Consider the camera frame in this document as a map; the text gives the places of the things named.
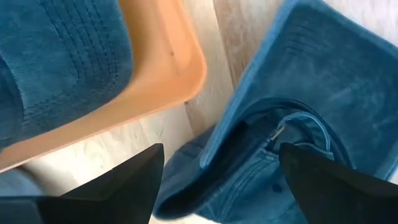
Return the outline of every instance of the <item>wooden floor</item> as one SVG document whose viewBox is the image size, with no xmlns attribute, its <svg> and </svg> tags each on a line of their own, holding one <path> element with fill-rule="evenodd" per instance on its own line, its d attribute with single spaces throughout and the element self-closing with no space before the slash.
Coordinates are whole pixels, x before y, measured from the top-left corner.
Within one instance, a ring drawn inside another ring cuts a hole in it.
<svg viewBox="0 0 398 224">
<path fill-rule="evenodd" d="M 62 194 L 96 178 L 155 142 L 164 143 L 166 158 L 169 158 L 183 143 L 215 124 L 282 4 L 282 0 L 182 1 L 192 18 L 208 63 L 208 79 L 202 92 L 184 105 L 126 124 L 26 164 L 52 194 Z M 398 45 L 398 1 L 326 2 L 358 24 Z M 207 222 L 199 217 L 189 217 L 175 223 Z"/>
</svg>

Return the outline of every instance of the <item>blue velvet hat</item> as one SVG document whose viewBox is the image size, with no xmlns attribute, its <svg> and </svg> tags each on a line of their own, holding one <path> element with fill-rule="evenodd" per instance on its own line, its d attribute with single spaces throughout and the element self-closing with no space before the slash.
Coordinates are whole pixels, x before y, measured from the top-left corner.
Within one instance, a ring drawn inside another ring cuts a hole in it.
<svg viewBox="0 0 398 224">
<path fill-rule="evenodd" d="M 0 150 L 80 118 L 132 73 L 117 0 L 0 1 Z"/>
<path fill-rule="evenodd" d="M 398 159 L 398 50 L 319 0 L 286 0 L 214 130 L 164 169 L 154 215 L 306 223 L 283 142 L 389 180 Z"/>
</svg>

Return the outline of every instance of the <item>blue velvet fabric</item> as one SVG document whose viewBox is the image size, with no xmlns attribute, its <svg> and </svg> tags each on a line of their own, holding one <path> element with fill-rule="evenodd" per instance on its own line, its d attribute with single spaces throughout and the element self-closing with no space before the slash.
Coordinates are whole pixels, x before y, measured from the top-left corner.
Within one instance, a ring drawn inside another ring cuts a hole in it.
<svg viewBox="0 0 398 224">
<path fill-rule="evenodd" d="M 221 121 L 166 164 L 154 215 L 306 223 L 279 167 L 280 142 L 390 179 L 398 158 L 397 60 L 396 47 L 324 2 L 286 0 Z M 270 141 L 295 113 L 323 128 L 289 122 Z"/>
<path fill-rule="evenodd" d="M 0 150 L 80 118 L 129 83 L 117 0 L 0 1 Z"/>
</svg>

